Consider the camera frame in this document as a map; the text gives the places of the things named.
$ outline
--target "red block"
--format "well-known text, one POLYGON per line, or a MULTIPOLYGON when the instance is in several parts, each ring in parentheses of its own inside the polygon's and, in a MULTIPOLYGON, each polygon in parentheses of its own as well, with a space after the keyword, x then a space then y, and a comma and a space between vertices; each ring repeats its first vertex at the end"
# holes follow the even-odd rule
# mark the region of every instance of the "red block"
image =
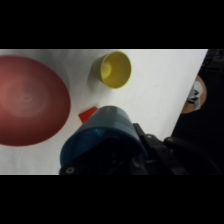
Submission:
POLYGON ((85 111, 82 114, 79 114, 79 118, 82 121, 82 123, 85 123, 98 109, 96 107, 93 107, 87 111, 85 111))

